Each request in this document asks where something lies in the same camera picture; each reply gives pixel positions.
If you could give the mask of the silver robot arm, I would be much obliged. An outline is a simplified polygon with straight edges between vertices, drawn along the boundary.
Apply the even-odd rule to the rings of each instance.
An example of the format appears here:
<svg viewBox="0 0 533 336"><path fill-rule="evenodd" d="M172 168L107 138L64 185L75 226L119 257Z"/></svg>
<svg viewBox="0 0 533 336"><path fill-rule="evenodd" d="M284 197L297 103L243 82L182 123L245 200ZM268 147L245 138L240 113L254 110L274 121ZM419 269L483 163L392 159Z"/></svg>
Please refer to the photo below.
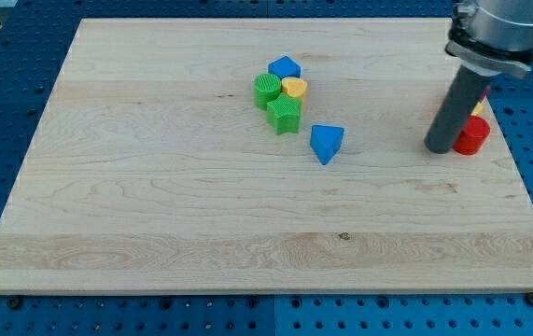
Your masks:
<svg viewBox="0 0 533 336"><path fill-rule="evenodd" d="M455 3L445 51L482 76L526 78L533 64L533 0Z"/></svg>

